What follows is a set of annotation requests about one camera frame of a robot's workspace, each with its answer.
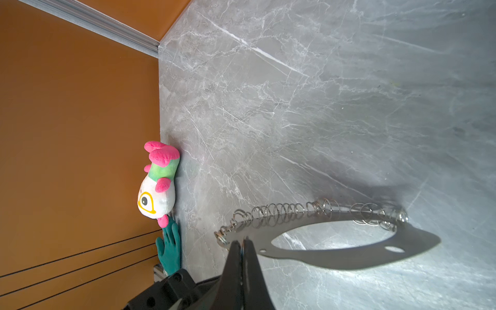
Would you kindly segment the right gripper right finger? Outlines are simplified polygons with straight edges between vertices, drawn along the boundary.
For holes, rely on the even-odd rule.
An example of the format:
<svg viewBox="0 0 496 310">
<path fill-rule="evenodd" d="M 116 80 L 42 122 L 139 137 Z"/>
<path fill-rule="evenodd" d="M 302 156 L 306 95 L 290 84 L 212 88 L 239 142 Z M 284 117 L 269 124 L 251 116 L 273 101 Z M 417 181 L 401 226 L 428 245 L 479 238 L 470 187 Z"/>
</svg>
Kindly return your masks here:
<svg viewBox="0 0 496 310">
<path fill-rule="evenodd" d="M 257 251 L 249 239 L 243 241 L 243 290 L 244 309 L 275 309 L 267 290 Z"/>
</svg>

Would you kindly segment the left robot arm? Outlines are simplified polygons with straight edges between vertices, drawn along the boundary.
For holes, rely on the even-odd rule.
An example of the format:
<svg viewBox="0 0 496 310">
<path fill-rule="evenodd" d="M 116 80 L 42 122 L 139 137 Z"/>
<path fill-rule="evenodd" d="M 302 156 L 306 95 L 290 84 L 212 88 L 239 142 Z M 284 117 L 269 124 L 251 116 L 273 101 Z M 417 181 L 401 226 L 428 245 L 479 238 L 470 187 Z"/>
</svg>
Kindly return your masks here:
<svg viewBox="0 0 496 310">
<path fill-rule="evenodd" d="M 186 269 L 180 269 L 151 285 L 123 309 L 188 309 L 214 288 L 219 279 L 220 276 L 215 276 L 195 282 Z"/>
</svg>

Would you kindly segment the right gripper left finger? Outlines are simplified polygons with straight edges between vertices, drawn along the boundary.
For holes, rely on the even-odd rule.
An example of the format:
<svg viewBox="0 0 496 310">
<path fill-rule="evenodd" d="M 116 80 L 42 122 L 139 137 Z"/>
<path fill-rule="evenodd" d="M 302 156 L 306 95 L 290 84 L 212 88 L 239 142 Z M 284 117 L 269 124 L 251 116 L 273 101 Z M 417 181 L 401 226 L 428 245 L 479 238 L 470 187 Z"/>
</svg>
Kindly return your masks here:
<svg viewBox="0 0 496 310">
<path fill-rule="evenodd" d="M 197 309 L 242 309 L 242 250 L 234 241 L 223 273 L 216 285 L 200 301 Z"/>
</svg>

